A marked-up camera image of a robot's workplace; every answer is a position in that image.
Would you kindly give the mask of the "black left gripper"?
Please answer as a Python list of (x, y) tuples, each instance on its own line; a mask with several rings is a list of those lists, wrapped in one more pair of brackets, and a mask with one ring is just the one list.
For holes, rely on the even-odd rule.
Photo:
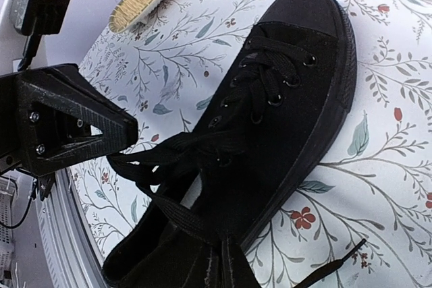
[[(40, 103), (99, 128), (102, 134), (62, 138), (29, 137), (18, 122), (22, 103)], [(138, 122), (103, 96), (74, 63), (1, 76), (1, 175), (18, 169), (43, 176), (82, 161), (118, 152), (138, 140)]]

